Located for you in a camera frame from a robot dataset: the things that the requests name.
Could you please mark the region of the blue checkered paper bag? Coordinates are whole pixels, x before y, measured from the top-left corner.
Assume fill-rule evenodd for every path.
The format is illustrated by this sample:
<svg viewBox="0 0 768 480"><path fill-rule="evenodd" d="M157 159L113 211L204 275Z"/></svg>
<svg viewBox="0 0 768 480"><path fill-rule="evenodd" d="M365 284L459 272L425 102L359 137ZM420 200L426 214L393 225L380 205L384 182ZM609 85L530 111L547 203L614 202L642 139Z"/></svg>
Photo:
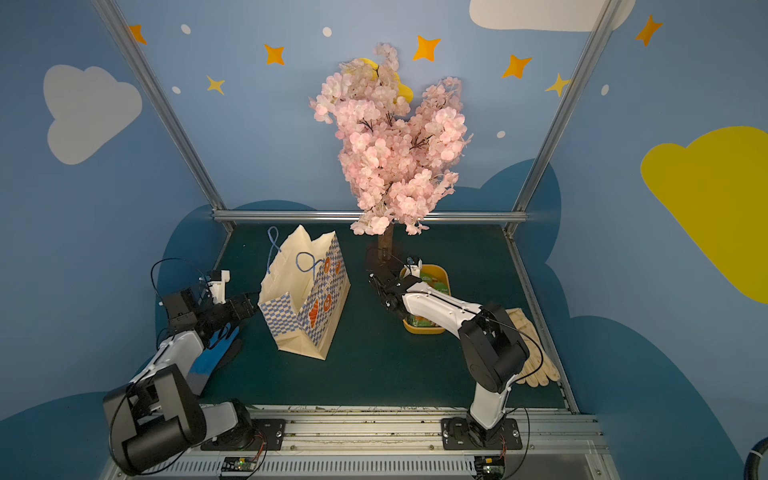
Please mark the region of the blue checkered paper bag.
<svg viewBox="0 0 768 480"><path fill-rule="evenodd" d="M350 291L337 234L312 239L298 226L284 241L270 241L259 309L280 351L325 360Z"/></svg>

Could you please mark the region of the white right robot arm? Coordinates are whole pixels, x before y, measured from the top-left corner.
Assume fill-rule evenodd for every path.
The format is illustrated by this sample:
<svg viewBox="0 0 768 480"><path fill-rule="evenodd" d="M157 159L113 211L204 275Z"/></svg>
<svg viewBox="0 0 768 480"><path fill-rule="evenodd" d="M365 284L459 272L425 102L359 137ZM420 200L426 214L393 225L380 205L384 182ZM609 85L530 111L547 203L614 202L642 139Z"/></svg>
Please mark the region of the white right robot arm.
<svg viewBox="0 0 768 480"><path fill-rule="evenodd" d="M507 312L494 303L462 301L412 274L400 277L380 268L368 273L368 281L387 310L402 318L424 317L460 341L476 387L468 413L448 420L446 447L502 444L508 395L530 358L523 334Z"/></svg>

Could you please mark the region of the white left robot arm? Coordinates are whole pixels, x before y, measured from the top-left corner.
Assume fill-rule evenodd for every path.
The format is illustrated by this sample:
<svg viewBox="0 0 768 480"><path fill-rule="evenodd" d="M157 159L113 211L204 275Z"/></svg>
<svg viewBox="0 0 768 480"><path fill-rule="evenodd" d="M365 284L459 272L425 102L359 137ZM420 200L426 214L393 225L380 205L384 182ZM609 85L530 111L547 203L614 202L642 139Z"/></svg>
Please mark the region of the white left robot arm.
<svg viewBox="0 0 768 480"><path fill-rule="evenodd" d="M239 294L215 303L210 291L199 299L186 288L163 297L162 304L169 336L133 379L103 399L110 456L130 476L147 475L200 445L245 450L257 436L241 401L204 407L188 381L195 361L217 344L215 334L232 336L241 321L254 315L250 298Z"/></svg>

